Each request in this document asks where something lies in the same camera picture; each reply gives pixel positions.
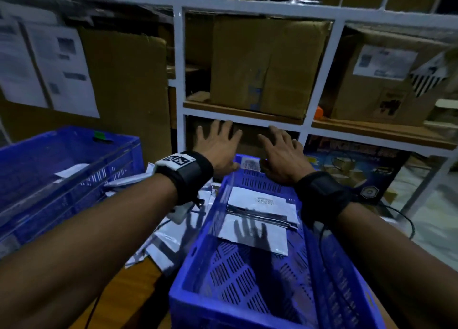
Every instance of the orange object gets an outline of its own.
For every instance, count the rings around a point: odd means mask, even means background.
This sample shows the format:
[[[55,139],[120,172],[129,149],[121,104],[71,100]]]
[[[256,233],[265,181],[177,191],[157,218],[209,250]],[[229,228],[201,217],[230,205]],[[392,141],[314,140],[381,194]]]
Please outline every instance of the orange object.
[[[324,114],[323,109],[320,106],[318,106],[317,111],[315,112],[315,117],[313,117],[313,119],[319,119],[323,117],[323,114]]]

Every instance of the green tape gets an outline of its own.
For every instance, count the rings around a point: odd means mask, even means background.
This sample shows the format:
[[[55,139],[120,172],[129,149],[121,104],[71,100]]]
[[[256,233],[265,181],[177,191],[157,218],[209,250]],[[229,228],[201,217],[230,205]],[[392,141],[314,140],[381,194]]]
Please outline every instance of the green tape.
[[[101,131],[94,131],[94,137],[95,138],[99,138],[101,140],[106,140],[107,137],[105,136],[105,133],[101,132]]]

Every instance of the right hand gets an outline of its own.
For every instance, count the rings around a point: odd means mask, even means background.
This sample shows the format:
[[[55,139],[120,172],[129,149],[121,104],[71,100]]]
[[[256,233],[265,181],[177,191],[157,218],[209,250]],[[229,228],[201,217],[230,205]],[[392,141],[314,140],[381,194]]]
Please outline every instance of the right hand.
[[[269,179],[283,186],[293,186],[315,171],[304,156],[304,146],[292,140],[285,130],[274,126],[269,129],[275,136],[275,145],[266,136],[258,135],[267,154],[267,160],[262,159],[260,166]]]

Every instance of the hand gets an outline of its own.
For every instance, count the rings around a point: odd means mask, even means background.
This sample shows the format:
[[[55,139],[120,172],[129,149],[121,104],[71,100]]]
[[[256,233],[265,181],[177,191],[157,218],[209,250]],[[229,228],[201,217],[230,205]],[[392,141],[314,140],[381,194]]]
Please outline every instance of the hand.
[[[293,186],[302,177],[315,171],[304,156],[304,146],[285,131],[274,126],[269,127],[275,136],[275,146],[264,135],[258,135],[267,154],[267,160],[261,160],[261,169],[274,182],[284,186]]]
[[[226,176],[236,171],[240,165],[233,163],[237,146],[242,138],[242,130],[238,130],[229,140],[229,132],[232,127],[230,120],[225,121],[219,130],[219,120],[215,120],[210,127],[210,135],[208,138],[203,136],[201,126],[197,129],[197,142],[194,146],[194,152],[199,152],[207,158],[213,165],[215,176]]]

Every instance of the left hand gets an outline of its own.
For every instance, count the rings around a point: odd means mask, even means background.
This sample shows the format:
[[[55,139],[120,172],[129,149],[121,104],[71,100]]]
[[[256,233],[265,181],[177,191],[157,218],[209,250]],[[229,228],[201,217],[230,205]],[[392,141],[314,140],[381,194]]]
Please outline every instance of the left hand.
[[[230,120],[225,121],[219,131],[219,120],[215,120],[210,127],[210,135],[205,138],[203,129],[198,126],[197,142],[193,151],[202,154],[213,165],[215,176],[226,176],[236,171],[240,165],[233,163],[237,146],[242,138],[242,130],[238,130],[229,140],[229,132],[232,127]]]

